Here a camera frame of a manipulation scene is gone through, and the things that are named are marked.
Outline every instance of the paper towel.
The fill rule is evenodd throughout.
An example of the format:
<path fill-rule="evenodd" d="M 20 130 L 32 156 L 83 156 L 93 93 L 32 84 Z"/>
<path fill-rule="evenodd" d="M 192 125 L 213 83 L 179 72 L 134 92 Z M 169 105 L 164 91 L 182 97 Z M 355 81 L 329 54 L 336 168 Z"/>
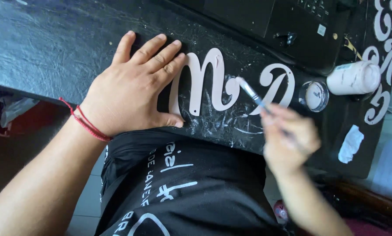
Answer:
<path fill-rule="evenodd" d="M 363 134 L 359 131 L 359 127 L 353 125 L 341 145 L 339 161 L 345 164 L 350 162 L 353 159 L 353 155 L 359 150 L 363 137 Z"/>

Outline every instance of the forearm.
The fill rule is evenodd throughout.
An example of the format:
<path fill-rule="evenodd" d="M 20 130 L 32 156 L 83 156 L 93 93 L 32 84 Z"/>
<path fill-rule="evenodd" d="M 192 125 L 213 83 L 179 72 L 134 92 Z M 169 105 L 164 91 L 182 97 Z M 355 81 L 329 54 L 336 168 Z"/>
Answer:
<path fill-rule="evenodd" d="M 69 118 L 0 193 L 0 235 L 62 235 L 105 145 Z"/>
<path fill-rule="evenodd" d="M 314 235 L 353 235 L 302 168 L 291 175 L 275 176 L 289 215 L 299 227 Z"/>

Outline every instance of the hand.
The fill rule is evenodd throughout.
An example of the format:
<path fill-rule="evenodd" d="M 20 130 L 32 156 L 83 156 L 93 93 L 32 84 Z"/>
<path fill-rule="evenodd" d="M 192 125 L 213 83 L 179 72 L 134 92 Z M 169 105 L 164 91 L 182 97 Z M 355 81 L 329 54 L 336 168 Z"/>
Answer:
<path fill-rule="evenodd" d="M 126 131 L 183 126 L 180 116 L 157 111 L 159 93 L 184 65 L 184 53 L 174 57 L 181 42 L 174 41 L 154 56 L 167 40 L 160 34 L 130 58 L 135 38 L 133 31 L 122 38 L 112 64 L 95 78 L 80 105 L 88 120 L 110 137 Z"/>
<path fill-rule="evenodd" d="M 321 146 L 314 121 L 276 104 L 270 104 L 267 108 L 273 115 L 268 115 L 264 110 L 260 113 L 266 139 L 263 148 L 264 158 L 275 176 L 295 173 L 308 159 L 309 154 Z M 299 151 L 293 140 L 284 136 L 282 130 L 294 135 L 303 147 L 303 152 Z"/>

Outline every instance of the paint-stained table surface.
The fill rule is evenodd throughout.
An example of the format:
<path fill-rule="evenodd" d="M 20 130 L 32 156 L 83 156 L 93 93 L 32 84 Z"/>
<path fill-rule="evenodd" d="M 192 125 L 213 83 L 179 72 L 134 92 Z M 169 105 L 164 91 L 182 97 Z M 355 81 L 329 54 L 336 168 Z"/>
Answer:
<path fill-rule="evenodd" d="M 369 1 L 368 6 L 366 2 L 361 4 L 351 17 L 347 34 L 360 52 L 374 45 L 383 58 L 383 42 L 374 36 L 376 14 L 374 1 Z M 63 97 L 70 103 L 80 104 L 93 79 L 109 66 L 118 42 L 128 30 L 139 34 L 135 49 L 163 32 L 170 42 L 181 40 L 183 52 L 195 53 L 201 62 L 207 52 L 216 47 L 224 57 L 225 75 L 242 76 L 250 84 L 259 84 L 260 73 L 267 65 L 280 63 L 274 57 L 201 26 L 153 1 L 0 0 L 0 87 L 53 102 Z M 325 79 L 289 67 L 294 73 L 296 86 L 312 79 Z M 277 70 L 273 74 L 276 78 L 282 71 Z M 255 108 L 250 98 L 241 91 L 230 109 L 213 109 L 210 98 L 212 67 L 208 66 L 200 116 L 193 116 L 188 112 L 191 80 L 186 77 L 189 76 L 189 72 L 184 70 L 179 85 L 179 106 L 187 122 L 182 129 L 168 130 L 261 154 L 264 138 L 259 134 L 262 132 L 260 118 L 257 115 L 247 116 Z M 382 86 L 384 91 L 391 91 L 387 83 L 382 83 Z M 256 87 L 257 92 L 263 95 L 267 89 L 260 85 Z M 161 111 L 168 110 L 169 90 L 170 87 L 167 87 L 160 95 Z M 279 101 L 282 94 L 279 89 L 275 101 Z M 228 101 L 227 96 L 224 92 L 224 103 Z M 381 106 L 370 104 L 370 99 L 352 102 L 349 97 L 331 95 L 323 112 L 305 113 L 314 118 L 323 141 L 323 147 L 308 164 L 333 173 L 366 178 L 382 128 L 382 121 L 375 125 L 364 122 L 365 113 L 370 108 L 375 108 L 377 114 Z M 343 164 L 337 155 L 353 124 L 360 127 L 365 139 L 354 160 Z"/>

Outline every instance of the sticker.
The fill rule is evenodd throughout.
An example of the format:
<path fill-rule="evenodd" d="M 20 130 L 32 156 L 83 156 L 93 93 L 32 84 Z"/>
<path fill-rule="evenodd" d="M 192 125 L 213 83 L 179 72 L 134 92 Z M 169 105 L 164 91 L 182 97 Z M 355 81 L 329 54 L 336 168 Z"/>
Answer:
<path fill-rule="evenodd" d="M 324 36 L 326 33 L 326 27 L 322 24 L 319 25 L 319 30 L 317 31 L 317 34 Z"/>
<path fill-rule="evenodd" d="M 352 65 L 353 65 L 353 63 L 349 63 L 349 64 L 344 64 L 344 65 L 341 65 L 341 66 L 337 66 L 337 67 L 335 68 L 335 71 L 347 70 L 347 69 L 351 68 Z"/>

